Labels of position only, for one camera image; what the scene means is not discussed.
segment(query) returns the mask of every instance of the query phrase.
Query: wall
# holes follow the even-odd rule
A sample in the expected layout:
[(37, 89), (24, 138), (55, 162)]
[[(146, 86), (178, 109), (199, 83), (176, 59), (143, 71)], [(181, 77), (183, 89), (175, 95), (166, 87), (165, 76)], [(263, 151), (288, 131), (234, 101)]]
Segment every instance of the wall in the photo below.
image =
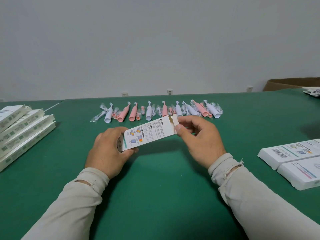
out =
[(320, 0), (0, 0), (0, 98), (261, 91), (320, 76)]

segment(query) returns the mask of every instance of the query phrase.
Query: person's right hand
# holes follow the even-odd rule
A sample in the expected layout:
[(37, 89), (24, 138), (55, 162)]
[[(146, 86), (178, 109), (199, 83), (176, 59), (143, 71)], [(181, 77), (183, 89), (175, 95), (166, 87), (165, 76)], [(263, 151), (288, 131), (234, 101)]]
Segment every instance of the person's right hand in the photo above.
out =
[(186, 143), (191, 156), (200, 165), (208, 169), (226, 153), (214, 124), (194, 115), (178, 117), (178, 121), (180, 124), (175, 127), (178, 136)]

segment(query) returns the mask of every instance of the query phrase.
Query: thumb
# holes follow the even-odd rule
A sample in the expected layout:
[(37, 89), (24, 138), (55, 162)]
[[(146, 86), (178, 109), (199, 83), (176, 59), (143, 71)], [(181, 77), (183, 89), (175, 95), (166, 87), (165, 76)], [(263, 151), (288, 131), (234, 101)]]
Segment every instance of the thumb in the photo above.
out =
[(124, 152), (121, 153), (123, 160), (125, 162), (128, 161), (128, 159), (138, 151), (139, 151), (138, 148), (132, 148), (132, 149), (125, 150)]
[(178, 133), (178, 136), (182, 138), (182, 140), (186, 143), (188, 147), (192, 147), (194, 142), (196, 141), (196, 137), (192, 135), (186, 127), (179, 124), (175, 127), (176, 132)]

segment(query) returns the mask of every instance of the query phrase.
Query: beige sleeve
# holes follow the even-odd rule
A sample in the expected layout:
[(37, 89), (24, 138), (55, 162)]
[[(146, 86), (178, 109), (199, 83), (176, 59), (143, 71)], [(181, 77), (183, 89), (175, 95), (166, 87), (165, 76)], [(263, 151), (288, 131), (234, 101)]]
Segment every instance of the beige sleeve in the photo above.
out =
[[(226, 176), (236, 165), (239, 168)], [(208, 170), (250, 240), (320, 239), (320, 226), (259, 181), (230, 153)]]
[[(76, 182), (84, 180), (91, 186)], [(31, 227), (22, 240), (88, 240), (96, 206), (109, 178), (95, 168), (85, 168), (67, 183), (59, 197)]]

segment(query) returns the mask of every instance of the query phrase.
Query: product box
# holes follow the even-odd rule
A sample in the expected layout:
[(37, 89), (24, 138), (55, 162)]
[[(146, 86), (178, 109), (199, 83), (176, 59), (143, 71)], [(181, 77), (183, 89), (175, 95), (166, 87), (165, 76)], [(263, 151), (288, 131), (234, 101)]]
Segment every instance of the product box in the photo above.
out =
[(120, 152), (161, 138), (177, 134), (174, 127), (178, 125), (177, 115), (165, 116), (137, 127), (126, 130), (118, 139)]
[(320, 186), (320, 157), (283, 163), (277, 172), (297, 190)]
[(274, 170), (282, 163), (317, 156), (320, 156), (320, 139), (263, 148), (258, 153), (258, 157)]
[(5, 144), (10, 138), (12, 138), (17, 133), (21, 132), (24, 128), (29, 126), (36, 119), (41, 118), (45, 115), (42, 109), (31, 109), (30, 106), (26, 107), (26, 114), (20, 119), (15, 121), (2, 133), (0, 133), (0, 146)]
[(5, 144), (0, 147), (0, 157), (6, 155), (11, 150), (15, 149), (22, 142), (26, 141), (29, 137), (40, 131), (43, 127), (54, 121), (54, 115), (45, 115), (40, 119), (33, 122), (30, 126), (26, 127), (20, 133), (13, 136)]
[(27, 139), (25, 142), (21, 143), (19, 146), (14, 148), (11, 152), (7, 153), (5, 156), (0, 158), (0, 172), (5, 169), (14, 160), (24, 154), (27, 150), (45, 137), (49, 132), (51, 132), (56, 127), (55, 122), (51, 122), (49, 125), (42, 128), (32, 137)]
[(25, 105), (6, 106), (0, 110), (0, 133), (24, 116)]

